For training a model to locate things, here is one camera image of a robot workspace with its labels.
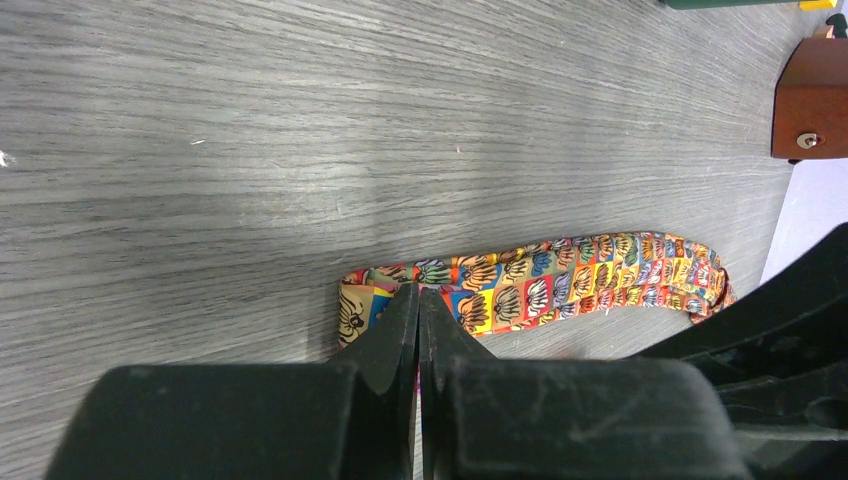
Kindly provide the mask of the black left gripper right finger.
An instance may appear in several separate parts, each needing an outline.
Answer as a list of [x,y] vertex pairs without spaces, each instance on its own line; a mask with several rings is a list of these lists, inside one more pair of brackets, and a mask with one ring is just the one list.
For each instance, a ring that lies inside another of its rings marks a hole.
[[708,380],[666,359],[508,360],[418,310],[427,479],[748,479]]

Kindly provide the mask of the colourful shell pattern tie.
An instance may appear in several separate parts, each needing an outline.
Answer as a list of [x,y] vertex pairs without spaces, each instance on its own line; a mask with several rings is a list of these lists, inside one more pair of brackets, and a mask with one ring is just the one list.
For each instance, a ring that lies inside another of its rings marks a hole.
[[565,237],[354,271],[339,287],[340,346],[373,327],[404,284],[436,290],[474,337],[617,307],[668,308],[697,324],[735,301],[720,256],[704,244],[650,231]]

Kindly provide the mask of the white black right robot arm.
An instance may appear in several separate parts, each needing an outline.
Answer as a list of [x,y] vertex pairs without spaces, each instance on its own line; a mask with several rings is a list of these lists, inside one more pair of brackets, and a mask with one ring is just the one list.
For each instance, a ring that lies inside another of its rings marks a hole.
[[640,354],[682,360],[706,376],[755,478],[846,478],[847,226]]

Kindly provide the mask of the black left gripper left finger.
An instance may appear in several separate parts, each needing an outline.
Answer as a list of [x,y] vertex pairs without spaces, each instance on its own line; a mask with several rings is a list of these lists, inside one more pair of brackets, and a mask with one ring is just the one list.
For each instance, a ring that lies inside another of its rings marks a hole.
[[128,365],[89,391],[50,479],[409,479],[419,291],[323,363]]

